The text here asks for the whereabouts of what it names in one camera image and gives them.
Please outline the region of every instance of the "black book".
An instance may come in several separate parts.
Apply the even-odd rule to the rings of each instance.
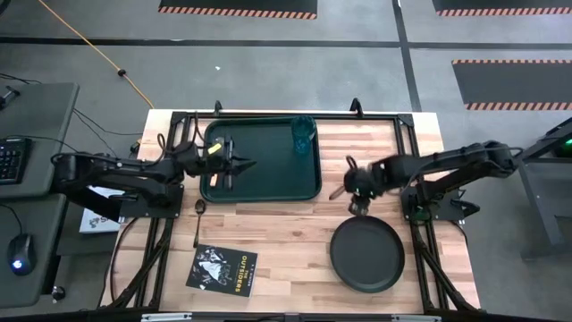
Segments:
[[[249,297],[257,269],[255,253],[199,244],[187,286]]]

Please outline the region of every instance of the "computer mouse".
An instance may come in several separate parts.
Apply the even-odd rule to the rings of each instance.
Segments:
[[[8,264],[18,276],[28,275],[36,266],[36,252],[32,236],[27,233],[19,234],[8,244]]]

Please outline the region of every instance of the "floor mat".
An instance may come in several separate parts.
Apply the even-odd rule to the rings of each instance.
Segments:
[[[572,110],[572,60],[456,59],[453,70],[466,109]]]
[[[433,6],[444,17],[572,13],[569,0],[433,0]]]
[[[313,20],[317,0],[161,0],[160,13]]]

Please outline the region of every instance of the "black frying pan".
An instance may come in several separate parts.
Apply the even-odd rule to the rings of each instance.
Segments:
[[[333,269],[343,282],[361,292],[381,292],[401,276],[405,252],[391,226],[372,216],[354,216],[333,233]]]

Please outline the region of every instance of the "plastic cup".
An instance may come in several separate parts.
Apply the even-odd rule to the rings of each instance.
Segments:
[[[294,150],[300,155],[307,154],[312,148],[315,136],[315,121],[310,116],[296,116],[291,123]]]

